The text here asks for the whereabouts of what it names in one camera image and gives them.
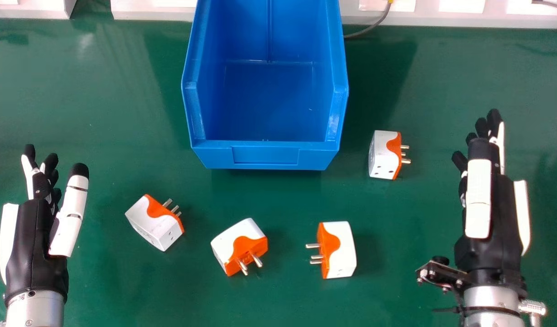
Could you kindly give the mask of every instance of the metal prong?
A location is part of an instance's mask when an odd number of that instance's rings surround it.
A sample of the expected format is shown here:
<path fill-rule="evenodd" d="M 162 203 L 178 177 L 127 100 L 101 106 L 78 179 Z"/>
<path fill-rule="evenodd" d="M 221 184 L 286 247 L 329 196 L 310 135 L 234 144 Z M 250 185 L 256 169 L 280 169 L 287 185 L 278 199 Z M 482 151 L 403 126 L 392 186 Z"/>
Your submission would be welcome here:
<path fill-rule="evenodd" d="M 240 270 L 243 271 L 244 276 L 248 276 L 248 268 L 246 265 L 239 260 Z"/>
<path fill-rule="evenodd" d="M 256 266 L 262 268 L 262 260 L 254 253 L 251 253 L 250 255 L 252 255 L 252 259 L 254 260 L 254 263 L 256 263 Z"/>

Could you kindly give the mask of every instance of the robotic hand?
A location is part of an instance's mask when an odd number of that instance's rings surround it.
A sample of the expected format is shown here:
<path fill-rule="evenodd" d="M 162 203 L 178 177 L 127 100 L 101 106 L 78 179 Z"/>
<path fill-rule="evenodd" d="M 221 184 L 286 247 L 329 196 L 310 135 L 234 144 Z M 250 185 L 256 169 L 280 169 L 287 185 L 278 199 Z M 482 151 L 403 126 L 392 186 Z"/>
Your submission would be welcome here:
<path fill-rule="evenodd" d="M 56 154 L 40 167 L 34 146 L 21 156 L 28 201 L 7 203 L 0 226 L 0 273 L 6 292 L 8 327 L 61 327 L 67 294 L 70 257 L 83 221 L 89 171 L 77 163 L 69 173 L 62 208 Z"/>
<path fill-rule="evenodd" d="M 531 240 L 527 184 L 505 175 L 505 123 L 498 110 L 475 127 L 477 133 L 466 137 L 468 159 L 460 151 L 453 154 L 463 207 L 463 235 L 454 246 L 457 269 L 436 256 L 416 270 L 416 281 L 453 291 L 458 306 L 436 311 L 460 314 L 461 326 L 523 327 L 520 314 L 526 313 L 539 327 L 547 308 L 526 300 L 520 271 Z"/>

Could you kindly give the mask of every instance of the plug adapter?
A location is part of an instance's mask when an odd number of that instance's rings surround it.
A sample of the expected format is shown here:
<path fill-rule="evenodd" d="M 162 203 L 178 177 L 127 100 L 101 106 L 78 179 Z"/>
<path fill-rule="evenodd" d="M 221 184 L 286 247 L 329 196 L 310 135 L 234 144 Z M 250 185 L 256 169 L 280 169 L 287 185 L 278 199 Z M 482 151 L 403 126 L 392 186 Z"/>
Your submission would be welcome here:
<path fill-rule="evenodd" d="M 216 236 L 210 245 L 227 276 L 239 271 L 247 276 L 250 263 L 262 268 L 260 257 L 268 251 L 269 241 L 254 220 L 247 218 Z"/>
<path fill-rule="evenodd" d="M 168 199 L 161 204 L 146 194 L 125 213 L 133 229 L 162 251 L 168 250 L 184 233 L 184 227 L 179 219 L 181 212 L 177 211 L 179 206 L 176 205 L 169 210 L 168 206 L 171 203 L 171 199 Z"/>
<path fill-rule="evenodd" d="M 318 224 L 317 242 L 305 245 L 318 248 L 311 255 L 312 265 L 321 265 L 324 279 L 350 277 L 357 267 L 355 244 L 349 222 L 322 222 Z"/>
<path fill-rule="evenodd" d="M 373 133 L 372 142 L 369 145 L 368 173 L 373 178 L 395 179 L 398 176 L 402 164 L 411 164 L 410 159 L 405 158 L 403 149 L 409 149 L 402 145 L 400 132 L 376 130 Z"/>

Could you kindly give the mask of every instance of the green tabletop surface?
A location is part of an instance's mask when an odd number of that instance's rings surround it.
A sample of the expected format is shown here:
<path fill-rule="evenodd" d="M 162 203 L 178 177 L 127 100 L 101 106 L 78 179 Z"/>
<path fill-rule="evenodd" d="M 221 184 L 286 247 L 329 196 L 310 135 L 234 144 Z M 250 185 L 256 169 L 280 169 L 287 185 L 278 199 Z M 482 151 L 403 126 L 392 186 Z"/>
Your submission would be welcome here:
<path fill-rule="evenodd" d="M 0 213 L 26 199 L 20 155 L 54 151 L 60 182 L 90 168 L 69 259 L 67 327 L 457 326 L 455 304 L 415 269 L 453 258 L 459 173 L 476 118 L 507 123 L 507 173 L 528 181 L 530 297 L 557 327 L 557 30 L 378 27 L 346 41 L 350 96 L 341 150 L 324 172 L 204 169 L 189 146 L 180 92 L 191 24 L 114 21 L 108 0 L 67 21 L 0 20 Z M 352 31 L 357 27 L 345 27 Z M 396 130 L 411 165 L 368 177 L 372 132 Z M 165 253 L 125 211 L 143 194 L 181 206 L 186 234 Z M 210 240 L 253 217 L 264 267 L 226 277 Z M 325 281 L 309 265 L 318 223 L 349 221 L 355 275 Z M 5 317 L 0 280 L 0 320 Z"/>

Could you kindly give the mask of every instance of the blue plastic bin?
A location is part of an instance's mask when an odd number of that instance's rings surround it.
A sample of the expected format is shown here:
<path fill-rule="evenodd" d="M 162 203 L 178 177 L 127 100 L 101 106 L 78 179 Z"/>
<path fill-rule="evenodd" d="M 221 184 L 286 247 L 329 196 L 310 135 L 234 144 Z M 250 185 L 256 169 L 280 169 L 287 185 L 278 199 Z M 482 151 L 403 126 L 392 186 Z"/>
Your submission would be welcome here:
<path fill-rule="evenodd" d="M 181 87 L 206 168 L 325 170 L 349 96 L 338 0 L 199 0 Z"/>

